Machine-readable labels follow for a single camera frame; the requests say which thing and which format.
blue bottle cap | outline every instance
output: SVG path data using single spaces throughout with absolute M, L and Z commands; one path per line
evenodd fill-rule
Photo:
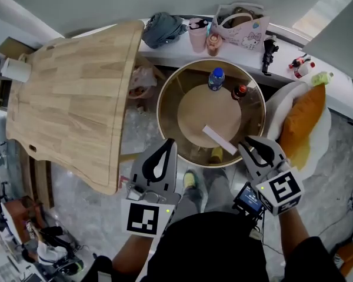
M 213 75 L 216 76 L 217 78 L 221 78 L 224 75 L 224 70 L 222 70 L 222 68 L 218 67 L 213 70 Z

paper towel roll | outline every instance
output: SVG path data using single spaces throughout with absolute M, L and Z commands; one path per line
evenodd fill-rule
M 6 78 L 11 78 L 20 82 L 27 82 L 30 78 L 31 65 L 7 58 L 0 72 L 1 75 Z

marble floor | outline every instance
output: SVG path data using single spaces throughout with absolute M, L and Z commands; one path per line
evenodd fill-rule
M 149 110 L 139 113 L 134 105 L 129 105 L 125 114 L 125 125 L 122 137 L 121 153 L 141 152 L 161 139 L 155 114 L 155 97 L 150 99 Z M 311 236 L 317 236 L 324 228 L 340 219 L 347 212 L 347 201 L 353 190 L 353 126 L 347 120 L 332 113 L 332 126 L 329 133 L 329 148 L 318 163 L 313 176 L 304 181 L 305 196 L 298 205 L 298 210 Z M 5 113 L 0 113 L 0 141 L 5 140 Z M 13 150 L 14 143 L 9 143 Z M 129 177 L 132 162 L 122 163 L 119 176 Z M 21 176 L 16 174 L 16 166 L 11 166 L 11 180 L 19 184 Z M 200 168 L 178 159 L 176 191 L 183 192 L 183 175 L 188 169 L 197 171 Z M 231 192 L 235 196 L 247 181 L 243 162 L 227 167 L 227 176 Z M 126 196 L 123 187 L 113 196 L 107 196 L 92 190 L 86 183 L 57 164 L 52 164 L 52 189 L 55 208 L 52 214 L 80 242 L 86 245 L 82 252 L 103 254 L 110 258 L 117 254 L 128 235 L 121 231 L 120 204 Z M 265 216 L 265 244 L 281 252 L 280 228 L 278 219 L 270 213 Z M 353 230 L 353 211 L 349 212 L 339 223 L 331 227 L 320 237 L 329 250 L 346 239 Z M 154 241 L 151 254 L 155 251 Z M 264 247 L 267 258 L 267 271 L 270 277 L 282 276 L 284 257 L 267 246 Z

window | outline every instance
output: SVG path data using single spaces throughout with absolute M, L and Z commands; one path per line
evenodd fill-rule
M 309 38 L 320 33 L 352 0 L 319 0 L 293 29 Z

hello kitty bag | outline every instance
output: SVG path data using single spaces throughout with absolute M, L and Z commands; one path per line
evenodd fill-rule
M 262 14 L 264 11 L 261 5 L 245 2 L 220 5 L 212 20 L 210 33 L 218 33 L 226 42 L 249 50 L 261 51 L 265 31 L 269 24 L 269 17 L 263 16 L 262 18 L 254 19 L 252 15 L 248 13 L 231 15 L 235 11 L 235 8 L 240 6 L 255 14 Z M 221 21 L 220 19 L 225 16 L 227 16 L 227 18 L 218 24 L 218 21 Z M 234 26 L 233 28 L 227 28 L 227 22 L 232 22 L 231 20 L 239 17 L 248 17 L 249 21 Z

